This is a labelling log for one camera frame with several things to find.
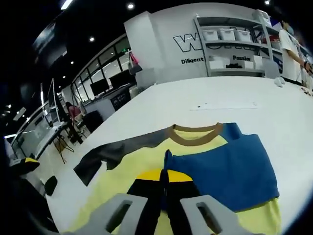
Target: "computer monitor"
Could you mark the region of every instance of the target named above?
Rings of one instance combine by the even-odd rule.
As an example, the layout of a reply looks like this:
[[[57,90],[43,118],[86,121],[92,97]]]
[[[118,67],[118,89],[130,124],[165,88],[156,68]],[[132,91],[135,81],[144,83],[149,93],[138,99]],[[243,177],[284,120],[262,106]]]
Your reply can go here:
[[[110,88],[106,79],[101,79],[97,82],[94,82],[90,84],[90,87],[94,96],[99,95],[100,93],[105,92]]]
[[[130,75],[128,70],[118,73],[117,75],[110,78],[113,89],[117,89],[128,83],[136,83],[134,75]]]

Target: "glass wall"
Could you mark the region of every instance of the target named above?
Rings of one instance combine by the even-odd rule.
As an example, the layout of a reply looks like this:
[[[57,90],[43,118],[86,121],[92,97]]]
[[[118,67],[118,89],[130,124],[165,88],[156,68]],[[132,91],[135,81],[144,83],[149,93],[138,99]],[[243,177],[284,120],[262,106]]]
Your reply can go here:
[[[73,82],[76,97],[82,101],[93,100],[94,95],[90,85],[101,79],[106,79],[110,89],[112,89],[110,78],[128,70],[129,56],[127,51],[130,49],[128,39],[125,37],[91,61],[80,74],[81,80],[78,77]]]

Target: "white shelf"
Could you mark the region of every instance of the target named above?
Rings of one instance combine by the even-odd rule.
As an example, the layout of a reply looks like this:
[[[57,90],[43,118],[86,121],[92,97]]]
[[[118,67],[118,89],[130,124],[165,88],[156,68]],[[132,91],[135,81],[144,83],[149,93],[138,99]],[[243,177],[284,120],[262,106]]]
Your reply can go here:
[[[252,73],[264,73],[264,70],[225,68],[225,69],[211,69],[211,72],[252,72]]]
[[[234,17],[197,17],[200,26],[237,26],[237,27],[255,27],[261,25],[255,20],[234,18]]]
[[[253,43],[253,42],[241,42],[241,41],[224,41],[224,40],[218,40],[218,41],[205,41],[206,46],[214,46],[214,45],[238,45],[241,47],[258,47],[258,48],[265,48],[268,49],[268,46],[266,44],[259,44],[259,43]],[[273,51],[277,53],[282,53],[280,50],[272,48]]]

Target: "white table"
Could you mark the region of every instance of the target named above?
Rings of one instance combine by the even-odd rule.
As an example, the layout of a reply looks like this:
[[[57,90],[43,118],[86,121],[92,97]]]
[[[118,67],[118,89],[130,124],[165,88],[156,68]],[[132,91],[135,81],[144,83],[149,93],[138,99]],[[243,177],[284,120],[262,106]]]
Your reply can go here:
[[[228,109],[191,111],[210,102]],[[247,108],[247,104],[253,102],[257,108]],[[173,123],[200,127],[236,122],[243,133],[258,134],[268,152],[277,177],[284,231],[301,212],[312,191],[312,119],[313,97],[290,83],[279,88],[271,79],[232,76],[154,85],[108,118],[73,154],[57,175],[54,194],[47,197],[51,214],[59,231],[71,226],[98,175],[86,187],[72,169],[97,146],[153,132]],[[103,170],[106,170],[105,164],[99,172]]]

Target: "white bin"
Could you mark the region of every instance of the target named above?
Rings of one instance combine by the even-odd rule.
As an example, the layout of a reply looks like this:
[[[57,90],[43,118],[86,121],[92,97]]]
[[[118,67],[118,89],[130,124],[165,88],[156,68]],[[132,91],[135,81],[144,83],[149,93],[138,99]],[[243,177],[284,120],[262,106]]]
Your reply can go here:
[[[221,39],[225,41],[235,41],[234,29],[220,28]]]
[[[203,31],[203,36],[206,41],[217,41],[219,39],[216,29]]]
[[[236,36],[237,41],[252,42],[251,37],[250,37],[250,32],[248,31],[236,30],[235,36]]]

